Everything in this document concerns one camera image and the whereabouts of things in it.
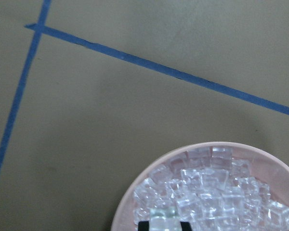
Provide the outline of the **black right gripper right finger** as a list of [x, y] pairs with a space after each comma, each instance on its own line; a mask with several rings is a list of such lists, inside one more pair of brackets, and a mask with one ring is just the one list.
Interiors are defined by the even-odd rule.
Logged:
[[193, 231], [191, 224], [189, 222], [181, 221], [180, 222], [182, 231]]

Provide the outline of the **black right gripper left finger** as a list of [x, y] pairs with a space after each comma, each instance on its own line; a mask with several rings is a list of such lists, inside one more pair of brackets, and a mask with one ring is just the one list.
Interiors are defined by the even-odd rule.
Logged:
[[138, 222], [138, 231], [149, 231], [149, 221], [139, 221]]

